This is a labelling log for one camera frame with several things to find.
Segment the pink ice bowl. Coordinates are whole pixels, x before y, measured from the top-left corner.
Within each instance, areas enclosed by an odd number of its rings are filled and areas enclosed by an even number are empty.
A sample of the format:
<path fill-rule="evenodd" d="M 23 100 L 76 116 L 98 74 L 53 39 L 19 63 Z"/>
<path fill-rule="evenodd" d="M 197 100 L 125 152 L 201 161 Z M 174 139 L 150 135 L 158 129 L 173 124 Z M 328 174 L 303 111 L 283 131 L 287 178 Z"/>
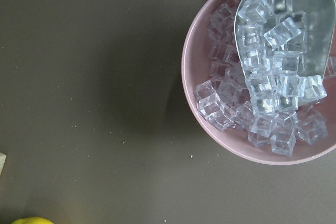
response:
<path fill-rule="evenodd" d="M 315 145 L 298 141 L 290 157 L 278 155 L 270 147 L 255 148 L 247 140 L 247 133 L 237 129 L 223 132 L 215 129 L 198 112 L 198 102 L 194 88 L 209 79 L 211 60 L 207 52 L 212 44 L 207 34 L 209 14 L 226 0 L 208 0 L 195 16 L 186 35 L 181 62 L 184 93 L 189 107 L 204 131 L 219 145 L 233 154 L 252 162 L 267 165 L 293 165 L 311 161 L 331 151 L 335 151 L 335 79 L 324 81 L 328 93 L 325 101 L 317 109 L 327 118 L 328 135 Z"/>

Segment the steel ice scoop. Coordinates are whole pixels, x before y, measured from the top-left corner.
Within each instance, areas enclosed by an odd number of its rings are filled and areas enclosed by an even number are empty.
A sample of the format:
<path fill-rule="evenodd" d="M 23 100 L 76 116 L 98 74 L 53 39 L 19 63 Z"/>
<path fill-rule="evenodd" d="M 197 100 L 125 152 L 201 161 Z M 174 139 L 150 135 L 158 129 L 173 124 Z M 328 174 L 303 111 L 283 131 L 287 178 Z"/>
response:
<path fill-rule="evenodd" d="M 335 0 L 241 0 L 234 31 L 244 72 L 275 51 L 299 53 L 298 75 L 324 76 L 332 50 Z"/>

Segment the lower whole lemon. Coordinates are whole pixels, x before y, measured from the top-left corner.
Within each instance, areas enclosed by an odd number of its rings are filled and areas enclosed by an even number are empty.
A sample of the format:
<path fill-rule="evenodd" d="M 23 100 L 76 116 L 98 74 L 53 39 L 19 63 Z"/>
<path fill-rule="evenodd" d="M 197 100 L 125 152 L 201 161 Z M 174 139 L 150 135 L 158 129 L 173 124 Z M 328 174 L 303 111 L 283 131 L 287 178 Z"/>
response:
<path fill-rule="evenodd" d="M 12 224 L 54 224 L 52 221 L 43 217 L 28 217 L 17 219 Z"/>

